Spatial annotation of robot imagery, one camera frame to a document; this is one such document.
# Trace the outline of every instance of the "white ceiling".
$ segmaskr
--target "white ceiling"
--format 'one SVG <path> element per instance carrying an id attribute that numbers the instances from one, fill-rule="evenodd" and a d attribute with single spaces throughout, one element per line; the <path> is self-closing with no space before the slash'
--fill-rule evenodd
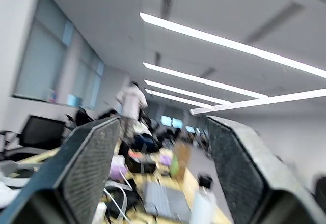
<path id="1" fill-rule="evenodd" d="M 195 76 L 215 68 L 216 73 L 207 79 L 269 96 L 326 87 L 324 78 L 143 23 L 139 12 L 160 17 L 162 0 L 56 1 L 101 58 L 130 73 L 143 88 L 143 79 L 148 79 L 231 102 L 251 99 L 147 70 L 142 62 L 155 64 L 155 52 L 161 54 L 162 67 Z M 291 3 L 299 5 L 301 11 L 251 45 L 326 70 L 326 0 L 172 0 L 168 20 L 244 42 Z M 147 98 L 183 109 L 194 108 L 154 96 Z M 236 109 L 231 113 L 298 114 L 325 108 L 326 99 L 316 98 Z"/>

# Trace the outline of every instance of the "black monitor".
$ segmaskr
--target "black monitor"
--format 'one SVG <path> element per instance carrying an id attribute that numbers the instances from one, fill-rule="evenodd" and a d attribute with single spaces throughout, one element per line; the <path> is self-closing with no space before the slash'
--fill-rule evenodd
<path id="1" fill-rule="evenodd" d="M 65 122 L 40 116 L 30 116 L 19 135 L 24 147 L 55 149 L 62 143 Z"/>
<path id="2" fill-rule="evenodd" d="M 77 127 L 2 212 L 0 223 L 91 224 L 119 130 L 119 117 Z"/>
<path id="3" fill-rule="evenodd" d="M 235 224 L 325 224 L 326 216 L 256 132 L 209 116 L 211 156 Z"/>

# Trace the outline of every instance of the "window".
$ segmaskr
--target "window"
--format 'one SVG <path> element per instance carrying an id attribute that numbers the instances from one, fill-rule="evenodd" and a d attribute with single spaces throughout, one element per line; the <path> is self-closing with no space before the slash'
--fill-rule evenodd
<path id="1" fill-rule="evenodd" d="M 187 130 L 188 132 L 195 133 L 195 130 L 194 130 L 193 127 L 191 127 L 191 126 L 185 126 L 185 128 L 186 128 L 186 130 Z"/>
<path id="2" fill-rule="evenodd" d="M 172 126 L 172 120 L 167 116 L 161 116 L 161 123 L 165 126 Z"/>
<path id="3" fill-rule="evenodd" d="M 54 0 L 39 0 L 14 94 L 48 100 L 56 90 L 73 24 Z"/>
<path id="4" fill-rule="evenodd" d="M 104 66 L 104 62 L 84 41 L 74 86 L 68 97 L 69 105 L 91 109 L 95 107 Z"/>
<path id="5" fill-rule="evenodd" d="M 202 129 L 200 129 L 200 128 L 196 128 L 196 131 L 197 131 L 199 134 L 202 134 L 202 133 L 204 133 L 204 132 L 203 132 L 203 130 L 202 130 Z"/>
<path id="6" fill-rule="evenodd" d="M 172 119 L 172 126 L 174 127 L 174 128 L 182 128 L 183 127 L 183 123 L 182 123 L 182 120 L 179 120 L 179 119 L 175 119 L 175 118 L 173 118 Z"/>

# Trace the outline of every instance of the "ceiling light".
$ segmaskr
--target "ceiling light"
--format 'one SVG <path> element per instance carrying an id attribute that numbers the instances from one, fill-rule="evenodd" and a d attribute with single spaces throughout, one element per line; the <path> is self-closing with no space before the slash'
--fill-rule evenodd
<path id="1" fill-rule="evenodd" d="M 212 86 L 212 87 L 221 88 L 221 89 L 232 91 L 232 92 L 235 92 L 235 93 L 244 94 L 244 95 L 254 97 L 254 98 L 267 98 L 268 97 L 268 96 L 266 96 L 264 94 L 255 93 L 255 92 L 248 91 L 248 90 L 245 90 L 245 89 L 242 89 L 242 88 L 237 88 L 237 87 L 234 87 L 234 86 L 223 84 L 223 83 L 220 83 L 220 82 L 217 82 L 217 81 L 207 80 L 207 79 L 200 78 L 200 77 L 197 77 L 197 76 L 194 76 L 194 75 L 188 75 L 188 74 L 181 73 L 181 72 L 178 72 L 178 71 L 175 71 L 175 70 L 170 70 L 170 69 L 166 69 L 166 68 L 163 68 L 163 67 L 160 67 L 160 66 L 151 65 L 151 64 L 148 64 L 148 63 L 145 63 L 145 62 L 143 64 L 148 69 L 156 70 L 158 72 L 162 72 L 162 73 L 165 73 L 165 74 L 177 76 L 177 77 L 184 78 L 184 79 L 187 79 L 187 80 L 192 80 L 192 81 L 199 82 L 199 83 L 202 83 L 202 84 L 206 84 L 206 85 L 209 85 L 209 86 Z"/>
<path id="2" fill-rule="evenodd" d="M 172 95 L 165 94 L 165 93 L 159 93 L 159 92 L 156 92 L 156 91 L 153 91 L 153 90 L 145 89 L 145 91 L 148 94 L 152 94 L 152 95 L 162 97 L 162 98 L 171 99 L 171 100 L 178 101 L 178 102 L 181 102 L 181 103 L 187 103 L 187 104 L 191 104 L 193 106 L 202 107 L 202 108 L 212 108 L 212 106 L 209 105 L 209 104 L 192 101 L 192 100 L 185 99 L 185 98 L 179 98 L 179 97 L 172 96 Z"/>
<path id="3" fill-rule="evenodd" d="M 213 103 L 231 104 L 231 102 L 229 102 L 229 101 L 225 101 L 225 100 L 218 99 L 218 98 L 212 98 L 212 97 L 209 97 L 209 96 L 206 96 L 206 95 L 202 95 L 202 94 L 199 94 L 199 93 L 193 93 L 193 92 L 186 91 L 186 90 L 179 89 L 179 88 L 170 87 L 170 86 L 163 85 L 163 84 L 156 83 L 156 82 L 152 82 L 152 81 L 149 81 L 149 80 L 144 80 L 144 82 L 147 85 L 150 85 L 150 86 L 153 86 L 153 87 L 156 87 L 156 88 L 161 88 L 161 89 L 164 89 L 164 90 L 168 90 L 168 91 L 175 92 L 175 93 L 180 93 L 180 94 L 187 95 L 187 96 L 194 97 L 194 98 L 199 98 L 199 99 L 210 101 L 210 102 L 213 102 Z"/>
<path id="4" fill-rule="evenodd" d="M 252 54 L 254 56 L 257 57 L 261 57 L 263 59 L 267 59 L 279 64 L 283 64 L 286 66 L 290 66 L 292 68 L 295 69 L 299 69 L 323 78 L 326 78 L 326 71 L 318 69 L 316 67 L 310 66 L 310 65 L 306 65 L 304 63 L 300 63 L 298 61 L 271 53 L 271 52 L 267 52 L 255 47 L 251 47 L 239 42 L 235 42 L 235 41 L 231 41 L 229 39 L 223 38 L 223 37 L 219 37 L 219 36 L 215 36 L 212 35 L 210 33 L 206 33 L 206 32 L 202 32 L 190 27 L 186 27 L 184 25 L 180 25 L 180 24 L 176 24 L 164 19 L 160 19 L 157 18 L 155 16 L 152 15 L 148 15 L 148 14 L 144 14 L 144 13 L 140 13 L 140 17 L 149 24 L 153 24 L 165 29 L 169 29 L 178 33 L 182 33 L 191 37 L 195 37 L 201 40 L 205 40 L 207 42 L 211 42 L 211 43 L 215 43 L 224 47 L 229 47 L 241 52 L 245 52 L 245 53 L 249 53 Z"/>
<path id="5" fill-rule="evenodd" d="M 213 106 L 212 109 L 195 108 L 195 109 L 191 109 L 190 112 L 192 113 L 192 115 L 195 115 L 195 114 L 202 114 L 202 113 L 213 112 L 213 111 L 245 108 L 245 107 L 259 106 L 264 104 L 282 103 L 282 102 L 303 100 L 308 98 L 318 98 L 324 96 L 326 96 L 326 89 L 319 89 L 319 90 L 312 90 L 312 91 L 301 92 L 301 93 L 292 93 L 292 94 L 274 96 L 274 97 L 263 98 L 263 99 L 254 99 L 254 100 L 248 100 L 243 102 L 231 103 L 230 105 L 217 105 L 217 106 Z"/>

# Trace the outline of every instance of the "white wall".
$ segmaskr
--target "white wall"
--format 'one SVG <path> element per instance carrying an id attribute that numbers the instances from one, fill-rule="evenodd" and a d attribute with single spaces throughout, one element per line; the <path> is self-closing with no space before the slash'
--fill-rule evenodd
<path id="1" fill-rule="evenodd" d="M 16 81 L 37 0 L 0 0 L 0 128 Z"/>
<path id="2" fill-rule="evenodd" d="M 318 174 L 326 175 L 325 117 L 252 116 L 228 119 L 252 127 L 308 189 L 314 189 Z"/>
<path id="3" fill-rule="evenodd" d="M 116 95 L 123 87 L 129 84 L 130 75 L 128 73 L 106 66 L 98 91 L 95 111 L 101 114 L 110 108 L 119 110 L 120 105 L 116 101 Z"/>
<path id="4" fill-rule="evenodd" d="M 77 108 L 57 105 L 45 102 L 38 102 L 20 98 L 9 98 L 5 126 L 3 129 L 20 132 L 25 124 L 28 115 L 36 115 L 56 120 L 64 121 L 65 114 L 74 117 Z M 88 110 L 87 113 L 93 117 L 94 112 Z"/>

